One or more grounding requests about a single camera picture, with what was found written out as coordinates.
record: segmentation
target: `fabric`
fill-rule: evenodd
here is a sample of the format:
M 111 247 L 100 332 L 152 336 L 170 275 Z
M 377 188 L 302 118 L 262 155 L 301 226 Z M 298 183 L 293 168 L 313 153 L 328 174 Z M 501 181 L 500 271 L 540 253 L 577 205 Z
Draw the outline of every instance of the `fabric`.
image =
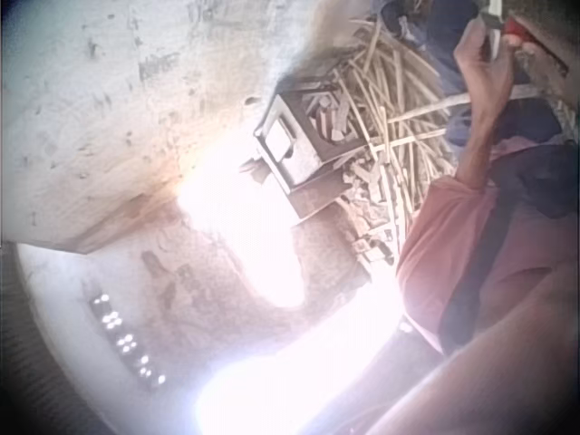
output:
M 503 141 L 505 153 L 533 144 L 524 138 Z M 498 190 L 472 190 L 453 177 L 434 181 L 401 252 L 397 278 L 405 311 L 425 338 L 441 352 L 441 317 L 463 276 L 471 253 L 496 203 Z M 480 291 L 476 330 L 503 318 L 552 267 L 578 258 L 578 218 L 549 219 L 518 205 L 503 247 Z
M 433 0 L 427 22 L 427 53 L 430 63 L 439 73 L 441 89 L 446 96 L 467 91 L 453 51 L 468 22 L 479 13 L 470 0 Z M 529 77 L 517 65 L 515 84 L 530 83 Z M 445 139 L 460 154 L 468 142 L 471 129 L 471 110 L 461 105 L 451 110 Z M 539 98 L 510 101 L 498 122 L 495 141 L 522 136 L 536 143 L 544 143 L 562 132 L 557 117 L 547 101 Z

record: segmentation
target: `stick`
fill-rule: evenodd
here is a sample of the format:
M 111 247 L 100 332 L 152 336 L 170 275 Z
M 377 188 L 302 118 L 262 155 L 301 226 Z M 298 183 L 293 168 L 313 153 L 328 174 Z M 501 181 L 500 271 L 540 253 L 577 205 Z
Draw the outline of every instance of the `stick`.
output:
M 443 136 L 445 134 L 445 131 L 447 131 L 447 129 L 438 129 L 417 135 L 412 134 L 411 136 L 407 136 L 406 138 L 392 140 L 391 147 L 400 147 L 401 145 L 405 145 L 411 142 L 418 142 L 421 140 L 438 138 L 439 136 Z M 374 143 L 374 148 L 376 150 L 384 149 L 384 143 L 376 144 L 376 140 L 372 140 L 372 143 Z
M 509 96 L 510 100 L 523 100 L 526 98 L 535 98 L 539 95 L 539 91 L 532 84 L 517 84 L 512 89 Z M 428 104 L 423 107 L 418 107 L 411 111 L 407 111 L 400 116 L 396 116 L 389 120 L 389 123 L 408 120 L 416 116 L 421 116 L 426 113 L 431 113 L 432 111 L 440 111 L 442 109 L 447 109 L 449 107 L 458 106 L 460 104 L 468 104 L 471 102 L 469 94 L 467 92 L 461 93 L 459 95 L 452 95 L 441 101 L 434 102 L 433 104 Z
M 389 226 L 391 227 L 391 236 L 396 246 L 396 252 L 393 252 L 395 257 L 395 263 L 399 260 L 399 255 L 401 254 L 401 244 L 399 242 L 399 231 L 397 229 L 397 217 L 395 216 L 395 208 L 392 203 L 392 194 L 389 179 L 387 178 L 387 171 L 383 165 L 380 167 L 381 171 L 381 185 L 382 191 L 384 193 L 385 201 L 387 201 L 387 208 L 389 209 Z
M 409 147 L 409 171 L 411 173 L 411 206 L 415 211 L 415 151 L 413 144 Z
M 374 54 L 374 49 L 377 46 L 377 42 L 379 41 L 380 35 L 381 35 L 381 20 L 379 20 L 379 17 L 377 16 L 377 21 L 374 25 L 374 31 L 372 33 L 371 43 L 369 44 L 369 50 L 367 51 L 366 59 L 364 59 L 364 66 L 362 67 L 362 70 L 365 73 L 369 72 L 372 55 Z
M 395 200 L 397 203 L 397 218 L 399 219 L 399 225 L 398 225 L 398 237 L 397 237 L 397 244 L 399 247 L 399 252 L 401 252 L 402 250 L 402 244 L 405 241 L 406 235 L 407 235 L 407 214 L 405 213 L 405 207 L 402 204 L 402 196 L 401 196 L 401 189 L 397 188 L 397 184 L 396 184 L 396 177 L 394 175 L 394 173 L 392 172 L 392 166 L 389 166 L 387 168 L 388 174 L 391 176 L 392 180 L 393 180 L 393 189 L 395 192 Z
M 403 83 L 403 69 L 402 69 L 402 58 L 401 58 L 401 52 L 400 51 L 394 51 L 392 53 L 393 59 L 395 61 L 395 82 L 396 82 L 396 86 L 397 86 L 397 107 L 399 109 L 399 113 L 404 113 L 405 112 L 405 92 L 403 89 L 404 83 Z M 399 123 L 399 138 L 402 137 L 403 135 L 403 130 L 402 130 L 402 125 L 401 123 Z M 405 161 L 405 150 L 406 147 L 404 148 L 399 148 L 399 160 L 401 162 Z
M 363 80 L 361 79 L 361 76 L 359 75 L 358 72 L 356 72 L 356 70 L 353 70 L 353 76 L 354 76 L 354 79 L 358 82 L 359 87 L 361 88 L 362 96 L 366 100 L 367 109 L 371 113 L 371 120 L 374 123 L 374 128 L 377 131 L 381 131 L 381 127 L 380 127 L 380 123 L 379 123 L 379 114 L 376 111 L 376 106 L 372 103 L 371 96 L 369 95 L 369 93 L 366 91 L 366 88 L 364 87 L 364 83 L 363 83 Z
M 361 25 L 365 25 L 365 26 L 369 26 L 369 27 L 374 25 L 374 23 L 371 23 L 371 22 L 365 21 L 365 20 L 351 20 L 351 23 L 361 24 Z M 427 63 L 427 61 L 425 61 L 425 59 L 420 57 L 413 50 L 409 50 L 405 45 L 403 45 L 402 43 L 400 43 L 396 39 L 392 38 L 389 34 L 387 34 L 383 30 L 381 30 L 381 37 L 384 39 L 384 41 L 385 41 L 385 43 L 387 43 L 387 45 L 389 45 L 390 47 L 393 48 L 393 50 L 405 51 L 406 55 L 409 55 L 409 57 L 416 64 L 423 67 L 426 71 L 433 74 L 435 77 L 439 77 L 439 74 L 437 73 L 437 71 L 431 65 L 429 65 L 429 63 Z
M 351 107 L 353 108 L 354 116 L 355 116 L 356 120 L 359 122 L 364 139 L 367 141 L 368 144 L 371 144 L 371 136 L 369 135 L 369 131 L 367 131 L 366 127 L 364 126 L 363 117 L 361 117 L 361 113 L 359 112 L 358 107 L 356 107 L 356 104 L 354 103 L 353 96 L 351 95 L 350 92 L 348 92 L 346 84 L 344 84 L 344 80 L 340 76 L 340 74 L 336 70 L 333 70 L 333 72 L 334 72 L 334 75 L 336 76 L 336 80 L 338 81 L 338 84 L 340 84 L 341 88 L 343 89 L 344 94 L 346 95 L 346 98 L 348 99 L 348 102 L 351 104 Z

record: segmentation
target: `blue cloth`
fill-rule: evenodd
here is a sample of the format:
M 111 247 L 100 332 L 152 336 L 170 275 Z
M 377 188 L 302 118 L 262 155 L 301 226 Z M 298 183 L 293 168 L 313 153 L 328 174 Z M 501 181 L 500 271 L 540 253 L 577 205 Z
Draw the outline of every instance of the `blue cloth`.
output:
M 468 22 L 479 13 L 471 0 L 433 0 L 427 22 L 427 53 L 440 74 L 446 96 L 467 91 L 453 51 Z M 529 77 L 517 65 L 515 84 L 529 83 Z M 468 104 L 452 108 L 445 139 L 459 154 L 466 146 L 471 128 Z M 529 98 L 510 101 L 498 120 L 495 142 L 523 136 L 536 143 L 546 142 L 562 132 L 560 123 L 546 100 Z

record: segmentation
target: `red shirt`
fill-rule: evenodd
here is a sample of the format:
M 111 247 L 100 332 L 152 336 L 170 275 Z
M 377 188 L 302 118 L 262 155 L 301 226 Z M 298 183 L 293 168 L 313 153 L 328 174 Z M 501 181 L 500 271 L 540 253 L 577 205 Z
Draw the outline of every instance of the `red shirt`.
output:
M 511 140 L 511 147 L 505 142 L 506 152 L 521 149 L 520 139 Z M 403 246 L 397 278 L 406 313 L 439 351 L 441 317 L 497 194 L 493 186 L 473 190 L 453 177 L 434 181 Z M 518 206 L 481 288 L 477 329 L 503 318 L 555 265 L 577 258 L 577 215 L 549 219 L 530 206 Z

